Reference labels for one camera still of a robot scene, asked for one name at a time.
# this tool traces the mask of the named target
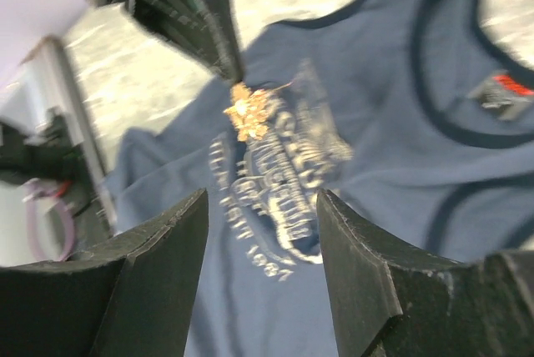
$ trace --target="blue cloth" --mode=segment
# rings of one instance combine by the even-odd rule
[[[534,73],[491,44],[478,0],[355,0],[269,25],[245,52],[270,97],[246,147],[214,80],[162,133],[129,130],[108,178],[120,229],[209,191],[187,357],[337,355],[315,194],[414,245],[477,259],[530,233],[534,113],[501,121],[472,92]]]

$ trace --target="speckled countertop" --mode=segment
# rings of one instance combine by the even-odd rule
[[[351,0],[233,0],[243,47],[268,23],[312,18]],[[534,66],[534,0],[484,0],[486,29]],[[67,36],[106,156],[113,165],[124,131],[159,131],[209,79],[208,71],[148,37],[118,7],[89,11]]]

